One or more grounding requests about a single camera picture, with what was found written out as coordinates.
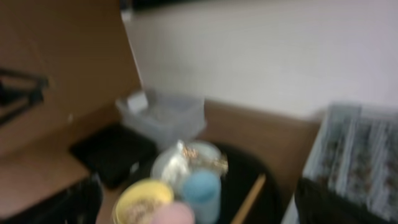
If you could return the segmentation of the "white tissue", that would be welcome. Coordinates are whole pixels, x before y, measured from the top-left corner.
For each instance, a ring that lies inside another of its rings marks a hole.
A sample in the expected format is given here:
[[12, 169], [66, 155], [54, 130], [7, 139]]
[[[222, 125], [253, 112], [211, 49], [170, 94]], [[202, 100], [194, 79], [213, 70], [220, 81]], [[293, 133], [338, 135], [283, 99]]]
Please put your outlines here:
[[185, 156], [185, 143], [177, 143], [166, 151], [167, 160], [162, 169], [162, 179], [170, 185], [177, 186], [182, 183], [189, 173], [187, 157]]

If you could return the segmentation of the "blue cup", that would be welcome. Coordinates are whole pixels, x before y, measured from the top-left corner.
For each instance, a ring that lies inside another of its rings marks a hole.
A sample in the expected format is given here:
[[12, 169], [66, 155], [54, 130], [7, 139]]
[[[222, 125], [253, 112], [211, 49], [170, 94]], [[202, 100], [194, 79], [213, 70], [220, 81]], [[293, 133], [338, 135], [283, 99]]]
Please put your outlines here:
[[182, 200], [194, 212], [195, 223], [215, 224], [220, 216], [221, 180], [208, 170], [199, 170], [186, 178], [182, 185]]

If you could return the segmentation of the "pink cup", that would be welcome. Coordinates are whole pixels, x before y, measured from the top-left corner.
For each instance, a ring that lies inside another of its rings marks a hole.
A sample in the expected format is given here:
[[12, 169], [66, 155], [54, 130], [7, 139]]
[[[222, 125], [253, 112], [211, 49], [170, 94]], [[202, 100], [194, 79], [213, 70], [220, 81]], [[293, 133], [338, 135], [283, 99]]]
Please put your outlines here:
[[185, 203], [174, 202], [164, 205], [155, 212], [151, 224], [194, 224], [195, 215]]

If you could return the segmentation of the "yellow bowl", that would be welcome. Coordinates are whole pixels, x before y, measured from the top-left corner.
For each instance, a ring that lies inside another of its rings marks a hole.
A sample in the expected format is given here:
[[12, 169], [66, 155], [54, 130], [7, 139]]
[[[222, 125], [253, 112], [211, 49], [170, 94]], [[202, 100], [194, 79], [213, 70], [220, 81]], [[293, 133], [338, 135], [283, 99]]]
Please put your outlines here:
[[114, 224], [150, 224], [155, 213], [174, 201], [172, 188], [160, 180], [143, 179], [129, 186], [113, 208]]

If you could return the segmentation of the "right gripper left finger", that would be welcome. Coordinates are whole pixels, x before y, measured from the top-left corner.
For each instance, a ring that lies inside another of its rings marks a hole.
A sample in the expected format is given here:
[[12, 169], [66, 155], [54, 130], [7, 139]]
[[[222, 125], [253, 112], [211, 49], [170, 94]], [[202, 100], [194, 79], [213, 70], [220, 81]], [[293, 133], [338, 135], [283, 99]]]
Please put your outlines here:
[[95, 174], [23, 212], [2, 219], [1, 224], [95, 224], [102, 202], [103, 188]]

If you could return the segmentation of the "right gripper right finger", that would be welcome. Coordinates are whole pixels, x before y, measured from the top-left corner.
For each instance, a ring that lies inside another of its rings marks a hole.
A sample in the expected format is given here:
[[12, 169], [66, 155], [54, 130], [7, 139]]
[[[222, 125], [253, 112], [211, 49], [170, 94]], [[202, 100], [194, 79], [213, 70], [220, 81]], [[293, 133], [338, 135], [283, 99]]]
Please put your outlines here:
[[396, 224], [307, 178], [299, 179], [294, 202], [300, 223]]

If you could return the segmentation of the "food scraps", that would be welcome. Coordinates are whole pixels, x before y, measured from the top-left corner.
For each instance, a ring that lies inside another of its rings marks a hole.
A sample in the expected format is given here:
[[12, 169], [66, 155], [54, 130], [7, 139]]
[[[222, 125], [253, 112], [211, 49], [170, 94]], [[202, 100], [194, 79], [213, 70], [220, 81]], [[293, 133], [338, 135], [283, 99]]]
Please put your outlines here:
[[154, 213], [163, 206], [161, 200], [144, 198], [129, 205], [123, 213], [125, 224], [148, 224]]

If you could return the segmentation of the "gold snack wrapper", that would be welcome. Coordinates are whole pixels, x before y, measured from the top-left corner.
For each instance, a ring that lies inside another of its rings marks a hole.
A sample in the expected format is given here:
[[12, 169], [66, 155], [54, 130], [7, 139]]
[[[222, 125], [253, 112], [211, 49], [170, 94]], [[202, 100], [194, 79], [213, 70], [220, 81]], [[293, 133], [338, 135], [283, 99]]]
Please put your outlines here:
[[208, 158], [201, 155], [196, 149], [191, 149], [187, 146], [182, 148], [182, 154], [186, 158], [188, 166], [192, 169], [209, 169], [219, 175], [226, 175], [228, 173], [228, 159], [224, 154], [218, 158]]

